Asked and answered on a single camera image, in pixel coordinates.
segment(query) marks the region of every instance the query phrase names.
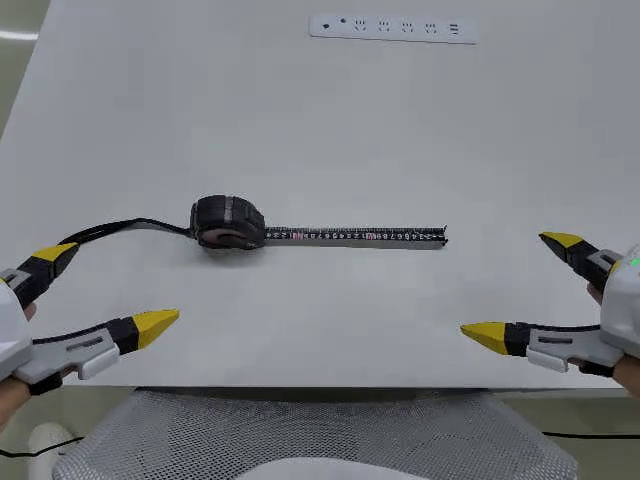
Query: electrical outlet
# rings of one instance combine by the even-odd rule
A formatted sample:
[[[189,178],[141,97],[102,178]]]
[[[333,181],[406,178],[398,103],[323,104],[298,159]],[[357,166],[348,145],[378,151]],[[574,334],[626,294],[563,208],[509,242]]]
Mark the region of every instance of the electrical outlet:
[[[378,20],[378,31],[379,32],[389,32],[391,31],[391,22],[386,18],[381,18]]]
[[[429,36],[438,35],[438,25],[433,22],[427,22],[424,24],[424,33]]]
[[[404,20],[400,22],[400,31],[402,33],[413,33],[415,31],[413,22],[411,20]]]
[[[478,42],[475,23],[470,20],[395,15],[314,15],[309,18],[309,35],[468,45]]]
[[[367,31],[367,17],[356,17],[353,19],[353,29],[356,32],[366,32]]]

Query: gray gripper part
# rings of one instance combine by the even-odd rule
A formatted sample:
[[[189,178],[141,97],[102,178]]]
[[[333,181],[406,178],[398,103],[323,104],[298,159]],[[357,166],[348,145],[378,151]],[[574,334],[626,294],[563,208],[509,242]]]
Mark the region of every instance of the gray gripper part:
[[[118,362],[120,350],[106,328],[85,335],[33,345],[33,358],[13,375],[25,383],[40,380],[69,368],[87,379]]]
[[[619,348],[604,343],[600,329],[582,332],[531,330],[529,350],[563,360],[586,360],[605,367],[613,367],[622,358]]]

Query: human hand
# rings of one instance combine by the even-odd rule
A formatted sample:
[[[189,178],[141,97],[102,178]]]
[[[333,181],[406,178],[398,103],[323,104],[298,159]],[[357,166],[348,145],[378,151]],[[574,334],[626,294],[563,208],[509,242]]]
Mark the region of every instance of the human hand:
[[[24,309],[27,320],[36,314],[35,304]],[[0,432],[9,423],[9,419],[31,398],[29,387],[17,378],[8,377],[0,382]]]
[[[602,294],[596,290],[596,287],[589,284],[587,291],[598,302],[602,304]],[[634,397],[640,398],[640,360],[625,355],[622,357],[615,367],[613,367],[613,379],[622,385]]]

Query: tape measure strap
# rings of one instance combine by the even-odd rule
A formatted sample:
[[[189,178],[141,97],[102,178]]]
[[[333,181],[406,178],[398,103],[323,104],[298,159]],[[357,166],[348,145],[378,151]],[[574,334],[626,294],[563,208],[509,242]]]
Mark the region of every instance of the tape measure strap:
[[[296,228],[267,227],[266,240],[382,240],[446,243],[445,228]]]

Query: tape measure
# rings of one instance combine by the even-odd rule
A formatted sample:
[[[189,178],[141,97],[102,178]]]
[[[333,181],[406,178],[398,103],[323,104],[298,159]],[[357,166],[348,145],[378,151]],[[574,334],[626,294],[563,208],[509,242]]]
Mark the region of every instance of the tape measure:
[[[212,195],[201,198],[193,204],[188,228],[151,218],[134,218],[87,228],[65,238],[60,244],[74,242],[83,244],[145,224],[194,238],[201,246],[211,249],[251,250],[277,243],[440,248],[448,241],[445,235],[446,227],[267,227],[264,216],[248,200],[226,195]]]
[[[207,248],[259,248],[270,243],[412,242],[444,246],[446,227],[307,228],[267,227],[264,217],[240,197],[213,195],[198,200],[191,209],[190,231]]]

